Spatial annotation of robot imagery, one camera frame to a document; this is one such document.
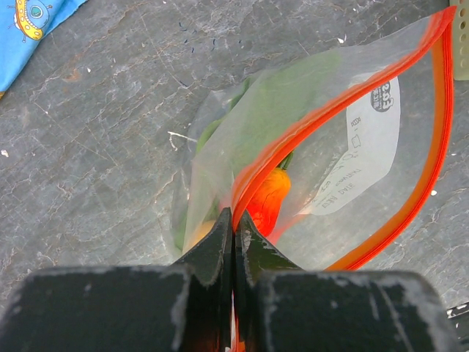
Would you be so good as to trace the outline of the red strawberry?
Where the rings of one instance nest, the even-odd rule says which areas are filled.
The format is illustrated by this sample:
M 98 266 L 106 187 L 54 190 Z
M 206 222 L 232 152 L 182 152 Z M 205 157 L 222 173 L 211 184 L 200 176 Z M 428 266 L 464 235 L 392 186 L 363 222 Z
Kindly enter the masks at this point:
M 267 237 L 274 230 L 282 202 L 290 189 L 287 171 L 275 168 L 252 196 L 247 211 L 261 235 Z

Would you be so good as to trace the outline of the pale green plastic basket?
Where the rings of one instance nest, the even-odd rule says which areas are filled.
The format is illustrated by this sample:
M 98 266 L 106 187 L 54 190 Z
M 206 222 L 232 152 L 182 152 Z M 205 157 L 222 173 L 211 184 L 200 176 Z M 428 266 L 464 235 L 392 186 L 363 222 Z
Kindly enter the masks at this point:
M 448 4 L 457 8 L 452 29 L 454 79 L 456 81 L 467 81 L 469 77 L 468 0 L 449 0 Z

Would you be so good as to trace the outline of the clear zip top bag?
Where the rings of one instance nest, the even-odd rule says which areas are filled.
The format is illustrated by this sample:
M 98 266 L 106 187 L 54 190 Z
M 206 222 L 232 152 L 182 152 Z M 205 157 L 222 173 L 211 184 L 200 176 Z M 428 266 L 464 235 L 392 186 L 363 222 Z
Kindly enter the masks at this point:
M 228 208 L 232 225 L 238 228 L 256 190 L 282 168 L 291 189 L 265 238 L 300 267 L 360 268 L 401 235 L 446 159 L 456 11 L 449 6 L 369 44 L 327 50 L 342 60 L 330 80 L 334 97 L 285 136 L 245 210 Z M 202 104 L 190 123 L 177 185 Z

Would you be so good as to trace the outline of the small orange mango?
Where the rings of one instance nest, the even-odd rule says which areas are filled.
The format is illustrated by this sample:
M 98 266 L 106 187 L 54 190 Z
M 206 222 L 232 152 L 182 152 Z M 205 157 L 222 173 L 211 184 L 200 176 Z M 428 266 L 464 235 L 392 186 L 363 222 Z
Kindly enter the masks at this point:
M 185 240 L 182 253 L 188 252 L 200 242 L 212 230 L 214 224 L 215 220 L 209 220 L 200 224 L 194 232 L 188 236 L 188 239 Z

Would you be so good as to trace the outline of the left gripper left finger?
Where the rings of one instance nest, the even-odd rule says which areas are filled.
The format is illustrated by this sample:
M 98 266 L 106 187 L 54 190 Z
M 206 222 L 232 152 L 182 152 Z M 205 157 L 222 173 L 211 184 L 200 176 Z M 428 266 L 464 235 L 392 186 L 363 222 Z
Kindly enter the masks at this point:
M 232 215 L 175 263 L 45 268 L 1 319 L 3 351 L 225 351 L 231 344 Z

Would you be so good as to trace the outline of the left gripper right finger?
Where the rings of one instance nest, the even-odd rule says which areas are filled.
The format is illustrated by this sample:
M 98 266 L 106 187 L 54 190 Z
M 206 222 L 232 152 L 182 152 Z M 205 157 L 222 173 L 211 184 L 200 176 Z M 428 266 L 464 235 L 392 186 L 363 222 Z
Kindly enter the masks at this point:
M 247 351 L 460 351 L 434 288 L 409 271 L 305 271 L 248 214 L 234 234 L 237 339 Z

